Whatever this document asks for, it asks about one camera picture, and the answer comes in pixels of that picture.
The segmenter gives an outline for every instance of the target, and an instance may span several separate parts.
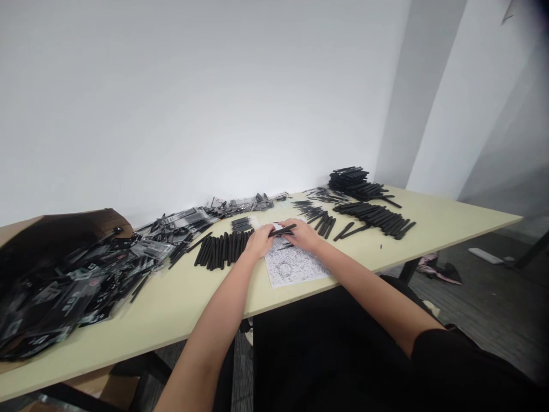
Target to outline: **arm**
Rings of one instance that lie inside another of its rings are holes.
[[[273,225],[265,225],[248,240],[233,268],[219,285],[187,341],[155,412],[211,411],[221,365],[236,335],[257,261],[265,256],[274,238]]]
[[[315,254],[341,285],[360,303],[408,357],[416,338],[430,329],[444,329],[418,305],[370,270],[324,241],[302,220],[288,219],[283,227],[297,224],[287,241]]]

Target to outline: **power strip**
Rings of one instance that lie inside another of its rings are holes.
[[[494,255],[490,255],[488,252],[484,252],[482,249],[470,248],[468,249],[473,255],[478,256],[481,259],[491,263],[491,264],[501,264],[503,261],[500,258],[496,258]]]

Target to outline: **white wall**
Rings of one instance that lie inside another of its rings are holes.
[[[409,1],[0,2],[0,225],[375,171]]]
[[[549,230],[549,45],[539,41],[458,200],[524,216],[507,234]]]
[[[412,0],[376,179],[405,188],[467,0]]]
[[[407,189],[456,199],[543,30],[533,2],[470,0]]]

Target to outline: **person's right hand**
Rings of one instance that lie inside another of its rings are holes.
[[[300,249],[306,250],[311,253],[316,253],[318,248],[324,243],[324,239],[319,236],[319,234],[311,225],[308,225],[306,222],[300,219],[287,219],[279,222],[279,225],[281,225],[282,227],[286,227],[294,223],[297,226],[293,229],[290,229],[294,236],[282,235],[282,237],[294,246],[299,247]]]

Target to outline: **hand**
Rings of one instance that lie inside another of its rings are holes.
[[[271,224],[261,226],[258,230],[252,233],[246,244],[246,252],[254,260],[259,260],[270,250],[275,237],[269,237],[269,233],[274,230]]]
[[[319,234],[311,225],[308,225],[300,219],[287,219],[279,222],[279,225],[281,225],[282,227],[286,227],[294,223],[297,226],[293,229],[290,229],[294,236],[282,235],[282,237],[292,243],[294,246],[316,254],[318,248],[324,244],[324,240],[322,239],[322,237],[319,236]]]

